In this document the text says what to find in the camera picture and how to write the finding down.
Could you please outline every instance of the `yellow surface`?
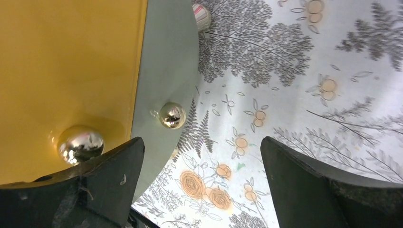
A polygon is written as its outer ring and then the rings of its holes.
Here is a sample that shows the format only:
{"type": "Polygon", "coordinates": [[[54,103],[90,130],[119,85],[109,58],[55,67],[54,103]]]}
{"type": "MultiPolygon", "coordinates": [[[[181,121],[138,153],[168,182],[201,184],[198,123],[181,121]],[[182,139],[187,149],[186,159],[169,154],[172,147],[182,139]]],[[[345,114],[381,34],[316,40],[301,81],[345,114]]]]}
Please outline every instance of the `yellow surface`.
{"type": "Polygon", "coordinates": [[[58,137],[130,138],[146,0],[0,0],[0,184],[69,166],[58,137]]]}

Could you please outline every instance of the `floral tablecloth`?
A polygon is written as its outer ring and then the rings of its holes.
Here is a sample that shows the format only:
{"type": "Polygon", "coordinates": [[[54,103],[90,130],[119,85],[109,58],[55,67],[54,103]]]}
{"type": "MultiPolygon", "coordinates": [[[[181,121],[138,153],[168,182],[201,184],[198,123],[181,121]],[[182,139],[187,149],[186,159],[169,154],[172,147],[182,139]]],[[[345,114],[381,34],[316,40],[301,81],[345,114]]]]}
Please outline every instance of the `floral tablecloth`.
{"type": "Polygon", "coordinates": [[[278,227],[259,146],[403,183],[402,0],[196,0],[201,80],[133,207],[161,227],[278,227]]]}

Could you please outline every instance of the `brass sphere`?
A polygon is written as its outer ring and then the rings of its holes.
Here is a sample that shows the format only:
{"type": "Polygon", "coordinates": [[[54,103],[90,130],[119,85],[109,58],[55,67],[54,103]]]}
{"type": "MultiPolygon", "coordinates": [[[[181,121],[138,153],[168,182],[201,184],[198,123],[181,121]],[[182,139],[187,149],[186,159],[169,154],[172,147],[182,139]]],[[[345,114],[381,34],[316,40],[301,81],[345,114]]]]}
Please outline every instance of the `brass sphere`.
{"type": "Polygon", "coordinates": [[[179,104],[169,102],[161,108],[158,118],[164,127],[178,129],[185,124],[186,112],[179,104]]]}
{"type": "Polygon", "coordinates": [[[101,155],[103,150],[103,137],[89,127],[71,127],[59,138],[58,152],[67,164],[77,165],[88,161],[101,155]]]}

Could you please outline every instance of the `striped object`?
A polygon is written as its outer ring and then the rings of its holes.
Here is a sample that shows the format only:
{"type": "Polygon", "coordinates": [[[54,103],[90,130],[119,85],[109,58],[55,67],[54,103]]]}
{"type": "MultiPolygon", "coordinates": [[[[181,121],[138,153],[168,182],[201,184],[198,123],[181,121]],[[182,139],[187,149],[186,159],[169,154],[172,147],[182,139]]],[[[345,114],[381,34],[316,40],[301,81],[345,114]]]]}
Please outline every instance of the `striped object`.
{"type": "Polygon", "coordinates": [[[194,17],[196,18],[197,31],[203,32],[208,29],[211,24],[210,12],[201,4],[194,4],[193,12],[194,17]]]}

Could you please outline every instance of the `orange edge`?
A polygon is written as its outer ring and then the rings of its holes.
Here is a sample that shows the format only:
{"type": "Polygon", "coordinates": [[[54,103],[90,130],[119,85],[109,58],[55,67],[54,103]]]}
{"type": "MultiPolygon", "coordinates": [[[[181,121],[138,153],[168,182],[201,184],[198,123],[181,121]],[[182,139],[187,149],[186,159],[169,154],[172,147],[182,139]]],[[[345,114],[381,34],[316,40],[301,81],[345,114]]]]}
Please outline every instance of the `orange edge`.
{"type": "Polygon", "coordinates": [[[129,118],[129,121],[127,123],[127,129],[128,131],[126,132],[126,140],[130,140],[131,134],[132,134],[132,126],[133,126],[133,118],[134,118],[134,105],[136,101],[136,92],[137,92],[137,83],[138,83],[138,77],[140,74],[140,62],[141,62],[141,53],[142,53],[142,47],[143,47],[143,38],[144,38],[144,28],[145,28],[145,18],[147,14],[147,5],[148,5],[148,0],[143,0],[141,9],[140,9],[140,28],[138,31],[139,34],[139,39],[138,39],[138,44],[137,44],[137,52],[135,53],[134,59],[136,60],[134,63],[134,77],[133,77],[133,83],[132,83],[132,94],[131,94],[131,100],[130,100],[130,109],[128,115],[131,115],[131,118],[129,118]]]}

